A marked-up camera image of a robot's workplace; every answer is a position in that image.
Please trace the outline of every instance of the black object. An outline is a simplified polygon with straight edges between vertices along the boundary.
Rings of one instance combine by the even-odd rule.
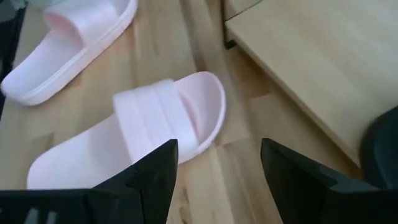
[[[365,179],[382,189],[398,189],[398,107],[370,125],[361,144]]]
[[[350,179],[271,139],[261,161],[280,216],[291,223],[398,223],[398,191]]]
[[[0,223],[164,224],[177,177],[170,140],[93,189],[0,192]]]
[[[16,17],[14,19],[0,22],[0,82],[13,68],[24,17],[25,9],[20,9],[16,12]],[[4,100],[4,95],[0,93],[0,116],[2,114]]]

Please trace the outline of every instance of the wooden desk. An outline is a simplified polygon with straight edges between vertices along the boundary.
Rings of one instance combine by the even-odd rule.
[[[0,189],[23,189],[33,161],[113,113],[119,91],[199,70],[217,74],[227,115],[215,143],[178,168],[168,223],[279,223],[261,167],[259,143],[270,137],[350,176],[355,167],[298,109],[274,91],[239,49],[224,51],[219,10],[206,0],[144,0],[115,43],[42,105],[6,101],[0,123]],[[47,29],[27,11],[17,61]]]
[[[263,0],[235,41],[359,165],[377,116],[398,105],[398,1]]]

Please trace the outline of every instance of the slide sandal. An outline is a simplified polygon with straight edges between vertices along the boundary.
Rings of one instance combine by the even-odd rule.
[[[92,188],[169,139],[181,164],[210,146],[226,112],[223,86],[208,72],[118,93],[113,105],[112,116],[38,157],[27,188]]]
[[[37,105],[60,91],[131,23],[137,0],[67,0],[44,12],[50,32],[2,82],[3,93]]]

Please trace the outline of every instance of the wooden floor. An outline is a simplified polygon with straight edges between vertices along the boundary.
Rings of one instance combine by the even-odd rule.
[[[228,11],[249,3],[234,0]],[[264,137],[358,177],[358,168],[239,47],[223,48],[219,11],[215,0],[141,0],[127,31],[59,94],[35,108],[7,101],[0,188],[24,188],[37,156],[108,117],[111,94],[202,70],[225,87],[226,120],[209,150],[179,167],[167,223],[280,223],[259,157]],[[20,49],[17,60],[32,49]],[[87,82],[95,85],[83,88]]]

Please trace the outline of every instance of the wood grain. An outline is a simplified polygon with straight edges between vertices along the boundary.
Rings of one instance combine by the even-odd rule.
[[[263,137],[358,176],[358,168],[308,118],[294,106],[283,106],[285,98],[244,52],[224,50],[218,7],[209,0],[140,1],[127,31],[60,93],[35,107],[6,101],[0,189],[25,188],[29,167],[41,153],[113,113],[113,94],[204,69],[225,87],[226,120],[212,146],[178,168],[167,223],[281,223],[262,173]],[[40,41],[27,30],[45,32],[38,14],[28,10],[19,61]]]
[[[264,0],[228,22],[253,59],[359,165],[359,144],[398,104],[398,2]]]

